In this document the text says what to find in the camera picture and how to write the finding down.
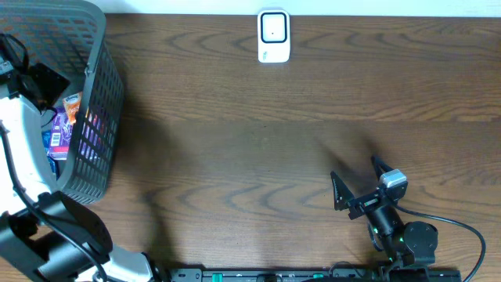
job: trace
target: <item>orange package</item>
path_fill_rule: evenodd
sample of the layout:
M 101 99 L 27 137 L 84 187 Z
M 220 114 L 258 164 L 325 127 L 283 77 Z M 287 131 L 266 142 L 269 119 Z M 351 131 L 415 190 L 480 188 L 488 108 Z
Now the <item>orange package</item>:
M 68 119 L 72 125 L 77 122 L 75 115 L 78 113 L 78 109 L 80 108 L 81 95 L 82 92 L 79 92 L 63 99 L 64 110 L 66 110 L 66 114 L 68 115 Z

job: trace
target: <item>blue package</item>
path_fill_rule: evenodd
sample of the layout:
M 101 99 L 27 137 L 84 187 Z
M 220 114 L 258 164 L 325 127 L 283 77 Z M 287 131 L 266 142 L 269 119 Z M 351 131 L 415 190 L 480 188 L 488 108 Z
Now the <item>blue package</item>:
M 50 145 L 50 130 L 44 131 L 41 133 L 41 141 L 44 143 L 45 153 L 49 152 Z M 59 167 L 57 166 L 56 161 L 51 157 L 47 157 L 47 161 L 49 161 L 50 169 L 52 173 L 56 175 L 56 179 L 59 178 Z
M 41 133 L 41 141 L 44 143 L 45 152 L 49 151 L 50 130 Z

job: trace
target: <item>white device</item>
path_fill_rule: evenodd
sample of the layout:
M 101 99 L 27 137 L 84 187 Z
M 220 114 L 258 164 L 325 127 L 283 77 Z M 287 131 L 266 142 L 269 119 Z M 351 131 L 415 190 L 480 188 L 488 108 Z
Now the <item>white device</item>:
M 258 60 L 284 63 L 290 57 L 290 19 L 283 10 L 265 10 L 258 15 Z
M 0 126 L 7 131 L 17 178 L 24 188 L 24 194 L 31 203 L 36 203 L 38 195 L 59 190 L 41 141 L 41 114 L 24 96 L 10 99 L 8 93 L 7 85 L 0 85 Z M 0 213 L 12 215 L 25 208 L 13 191 L 0 141 Z M 115 244 L 108 255 L 110 261 L 104 263 L 103 268 L 113 281 L 153 280 L 153 270 L 145 255 L 126 251 Z M 80 273 L 75 281 L 92 281 L 96 272 L 97 268 L 93 266 Z

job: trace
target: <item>snack package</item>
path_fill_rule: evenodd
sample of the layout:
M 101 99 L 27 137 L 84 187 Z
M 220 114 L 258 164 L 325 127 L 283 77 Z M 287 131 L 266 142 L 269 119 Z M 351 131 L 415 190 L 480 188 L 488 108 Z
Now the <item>snack package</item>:
M 57 161 L 64 161 L 67 159 L 68 150 L 70 149 L 73 126 L 63 107 L 57 107 L 56 110 L 57 114 L 52 122 L 52 129 L 50 131 L 51 136 L 47 156 Z
M 77 122 L 75 115 L 78 113 L 78 109 L 80 108 L 81 96 L 82 92 L 79 92 L 63 99 L 64 109 L 66 110 L 66 114 L 72 125 Z
M 50 131 L 49 150 L 47 152 L 47 156 L 56 161 L 65 161 L 68 157 L 68 151 L 70 150 L 73 125 L 70 123 L 70 119 L 68 118 L 63 107 L 57 107 L 56 110 L 57 115 L 54 118 L 52 129 Z M 97 116 L 94 116 L 92 119 L 92 116 L 89 115 L 88 119 L 93 121 L 92 123 L 96 128 L 101 128 L 101 121 L 97 118 Z M 82 132 L 82 134 L 88 141 L 92 142 L 95 149 L 99 150 L 99 152 L 94 151 L 94 149 L 88 146 L 86 142 L 82 142 L 81 155 L 88 160 L 95 160 L 98 158 L 98 154 L 102 153 L 101 150 L 104 149 L 104 140 L 98 138 L 95 129 L 89 128 L 89 126 L 86 126 L 85 128 L 86 129 Z

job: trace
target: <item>purple package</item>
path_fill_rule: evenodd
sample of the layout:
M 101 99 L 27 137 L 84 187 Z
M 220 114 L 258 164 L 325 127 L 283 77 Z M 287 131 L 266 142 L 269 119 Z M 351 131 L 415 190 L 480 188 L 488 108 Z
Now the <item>purple package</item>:
M 88 160 L 94 160 L 99 158 L 99 154 L 103 153 L 103 141 L 98 136 L 96 131 L 100 130 L 102 132 L 103 128 L 101 127 L 101 120 L 96 115 L 93 117 L 92 113 L 88 113 L 88 121 L 92 122 L 93 127 L 91 128 L 87 123 L 86 126 L 84 126 L 82 135 L 85 136 L 85 142 L 82 142 L 83 140 L 81 141 L 81 155 Z M 89 141 L 94 145 L 96 150 L 88 146 Z
M 52 122 L 50 130 L 50 144 L 47 155 L 54 160 L 65 161 L 68 157 L 70 149 L 71 130 L 73 126 L 70 124 L 68 115 L 64 107 L 57 107 L 57 114 Z

